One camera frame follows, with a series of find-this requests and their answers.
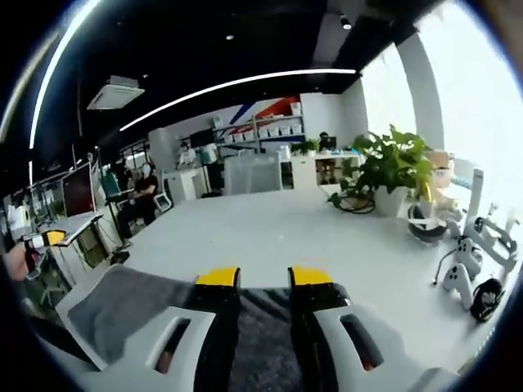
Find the storage box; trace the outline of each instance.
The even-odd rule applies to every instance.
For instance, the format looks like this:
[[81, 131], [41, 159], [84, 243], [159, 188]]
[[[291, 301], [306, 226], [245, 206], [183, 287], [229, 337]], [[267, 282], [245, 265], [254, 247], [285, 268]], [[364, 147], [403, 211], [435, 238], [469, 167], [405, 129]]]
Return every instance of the storage box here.
[[291, 110], [293, 112], [293, 116], [301, 116], [302, 115], [302, 103], [293, 102], [291, 104]]
[[254, 140], [254, 131], [244, 132], [244, 139], [245, 139], [245, 141], [253, 141]]
[[266, 139], [269, 137], [269, 132], [267, 131], [267, 128], [262, 128], [258, 130], [258, 136], [260, 139]]
[[279, 136], [279, 128], [269, 128], [269, 137]]
[[293, 135], [301, 135], [303, 133], [303, 127], [301, 124], [296, 124], [291, 127]]
[[212, 126], [214, 128], [221, 128], [223, 127], [223, 118], [221, 116], [216, 116], [212, 118]]
[[279, 129], [281, 131], [281, 136], [288, 136], [291, 134], [291, 127], [286, 125]]
[[243, 133], [235, 133], [234, 137], [235, 137], [235, 143], [240, 143], [240, 142], [244, 141]]

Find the gray fabric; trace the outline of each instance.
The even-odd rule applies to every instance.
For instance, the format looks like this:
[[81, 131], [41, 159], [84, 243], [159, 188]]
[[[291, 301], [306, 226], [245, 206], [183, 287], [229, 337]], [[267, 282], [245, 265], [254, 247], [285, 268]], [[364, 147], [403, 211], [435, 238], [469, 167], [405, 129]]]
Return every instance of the gray fabric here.
[[169, 306], [182, 307], [192, 283], [113, 267], [68, 317], [107, 363], [121, 358], [125, 340]]
[[[82, 338], [111, 364], [125, 340], [168, 306], [184, 307], [192, 283], [113, 267], [69, 313]], [[299, 391], [291, 340], [290, 290], [241, 289], [238, 345], [229, 391]]]
[[242, 289], [230, 392], [303, 390], [291, 339], [289, 289]]

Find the white flower pot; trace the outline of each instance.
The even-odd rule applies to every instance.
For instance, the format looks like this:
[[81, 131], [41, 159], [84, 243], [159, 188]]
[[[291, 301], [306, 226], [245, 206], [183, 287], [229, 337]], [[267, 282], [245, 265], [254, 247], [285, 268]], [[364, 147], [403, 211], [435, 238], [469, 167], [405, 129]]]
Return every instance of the white flower pot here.
[[397, 218], [403, 209], [408, 192], [409, 189], [406, 186], [401, 186], [389, 194], [385, 186], [380, 186], [374, 194], [376, 211], [382, 216]]

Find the ceiling spotlight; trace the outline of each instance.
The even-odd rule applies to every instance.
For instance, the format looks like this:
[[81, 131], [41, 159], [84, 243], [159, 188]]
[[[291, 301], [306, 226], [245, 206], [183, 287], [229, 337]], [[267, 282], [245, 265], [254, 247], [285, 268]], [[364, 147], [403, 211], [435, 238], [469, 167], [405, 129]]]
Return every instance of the ceiling spotlight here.
[[342, 15], [340, 17], [340, 21], [342, 22], [342, 27], [344, 30], [350, 30], [352, 29], [352, 25], [349, 23], [349, 20], [346, 16]]

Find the hand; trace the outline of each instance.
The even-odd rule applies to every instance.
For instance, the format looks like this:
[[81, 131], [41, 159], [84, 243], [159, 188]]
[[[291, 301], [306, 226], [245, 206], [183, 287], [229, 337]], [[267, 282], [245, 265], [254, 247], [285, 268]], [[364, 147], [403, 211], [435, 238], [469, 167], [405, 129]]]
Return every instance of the hand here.
[[17, 243], [7, 254], [3, 256], [9, 277], [17, 282], [25, 279], [29, 268], [25, 262], [25, 244]]

